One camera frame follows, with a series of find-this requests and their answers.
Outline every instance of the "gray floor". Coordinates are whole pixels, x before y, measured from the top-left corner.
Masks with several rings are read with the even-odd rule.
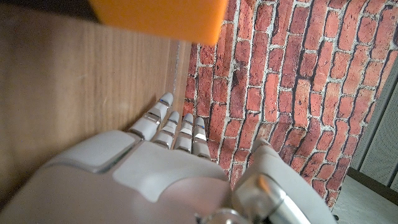
[[[338,224],[398,223],[398,206],[346,176],[332,214]]]

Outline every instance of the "robotic hand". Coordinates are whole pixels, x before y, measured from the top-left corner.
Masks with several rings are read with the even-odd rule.
[[[166,93],[128,133],[98,134],[49,160],[0,223],[335,223],[265,140],[232,192],[210,161],[203,119],[187,114],[173,147],[176,111],[157,131],[172,101]]]

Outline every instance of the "red brick wall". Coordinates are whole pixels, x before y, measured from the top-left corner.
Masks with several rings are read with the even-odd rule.
[[[192,46],[184,113],[205,119],[231,185],[265,138],[332,207],[397,57],[397,20],[385,0],[230,0],[217,46]]]

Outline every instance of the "wooden panel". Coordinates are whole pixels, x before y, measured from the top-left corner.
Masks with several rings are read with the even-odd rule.
[[[0,5],[0,201],[56,153],[126,129],[166,91],[182,112],[190,44]]]

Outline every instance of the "orange block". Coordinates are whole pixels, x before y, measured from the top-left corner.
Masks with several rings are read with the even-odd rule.
[[[228,0],[90,0],[103,24],[206,45],[218,41]]]

